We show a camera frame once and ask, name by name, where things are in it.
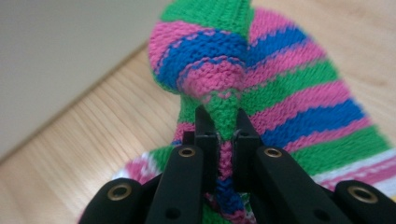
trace white wall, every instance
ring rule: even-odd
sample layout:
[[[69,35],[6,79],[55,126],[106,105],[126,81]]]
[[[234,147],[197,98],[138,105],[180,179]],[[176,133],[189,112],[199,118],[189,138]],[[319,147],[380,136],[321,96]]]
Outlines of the white wall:
[[[0,158],[141,45],[168,2],[0,1]]]

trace striped knitted sock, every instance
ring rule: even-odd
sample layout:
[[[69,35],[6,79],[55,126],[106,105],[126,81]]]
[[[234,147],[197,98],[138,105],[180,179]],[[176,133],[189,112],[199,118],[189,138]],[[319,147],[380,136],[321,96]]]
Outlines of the striped knitted sock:
[[[297,25],[248,0],[178,0],[149,42],[157,83],[180,94],[172,144],[130,161],[114,177],[145,183],[163,171],[198,105],[221,136],[215,195],[204,223],[254,223],[248,195],[233,190],[231,138],[242,107],[266,145],[285,148],[320,185],[345,179],[396,196],[396,151],[353,100],[324,50]]]

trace metal screw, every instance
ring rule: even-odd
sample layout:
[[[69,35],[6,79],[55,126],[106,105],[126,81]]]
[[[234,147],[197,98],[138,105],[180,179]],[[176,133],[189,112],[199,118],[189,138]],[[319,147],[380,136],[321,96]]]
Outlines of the metal screw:
[[[119,201],[128,197],[131,193],[132,188],[129,184],[120,183],[108,191],[107,198],[111,201]]]
[[[377,203],[378,198],[370,190],[358,187],[350,186],[347,188],[347,192],[352,195],[355,199],[363,203]]]
[[[275,148],[266,148],[264,150],[265,155],[269,156],[269,157],[274,157],[274,158],[279,158],[282,156],[282,152],[275,149]]]
[[[178,151],[178,155],[180,155],[181,157],[192,157],[195,155],[195,150],[189,147],[185,147]]]

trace white stripe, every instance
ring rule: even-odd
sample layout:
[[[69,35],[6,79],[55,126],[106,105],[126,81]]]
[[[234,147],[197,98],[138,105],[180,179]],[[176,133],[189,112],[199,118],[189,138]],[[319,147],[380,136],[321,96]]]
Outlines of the white stripe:
[[[112,180],[118,179],[118,178],[131,178],[129,177],[128,172],[125,169],[120,169],[118,170],[112,177]]]
[[[379,189],[388,197],[396,196],[396,175],[392,178],[375,183],[373,187]]]
[[[348,179],[362,180],[367,175],[380,175],[380,173],[386,172],[387,170],[389,170],[389,167],[392,167],[395,165],[396,165],[396,160],[382,161],[380,165],[377,164],[377,165],[375,165],[375,167],[366,167],[361,172],[354,173],[353,175],[344,175],[343,179],[344,180],[348,180]],[[325,188],[332,189],[337,185],[337,183],[339,181],[341,181],[340,178],[335,178],[335,179],[332,179],[331,181],[328,181],[327,183],[322,182],[322,183],[320,183],[320,185],[322,185]]]
[[[143,176],[152,175],[152,174],[158,175],[160,173],[160,171],[157,168],[157,164],[155,160],[148,152],[142,154],[142,159],[146,160],[146,162],[148,163],[147,170],[141,171],[141,174]]]
[[[346,175],[347,173],[357,171],[362,167],[372,166],[374,164],[380,163],[381,161],[385,161],[392,157],[396,157],[395,148],[387,150],[382,153],[379,153],[373,157],[370,157],[370,158],[362,160],[362,161],[355,161],[353,163],[350,163],[350,164],[343,166],[341,168],[338,168],[336,170],[332,170],[332,171],[322,173],[319,175],[314,175],[314,176],[312,176],[312,179],[314,179],[314,181],[317,183],[321,183],[323,181],[331,180],[338,176]]]

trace wooden table surface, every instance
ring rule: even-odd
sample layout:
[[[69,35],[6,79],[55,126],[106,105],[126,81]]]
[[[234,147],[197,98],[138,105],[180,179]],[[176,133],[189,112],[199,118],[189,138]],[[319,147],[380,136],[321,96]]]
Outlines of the wooden table surface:
[[[396,143],[394,0],[253,4],[274,8],[301,24]],[[171,141],[178,102],[153,82],[143,47],[1,161],[0,223],[76,222],[94,193],[125,162]]]

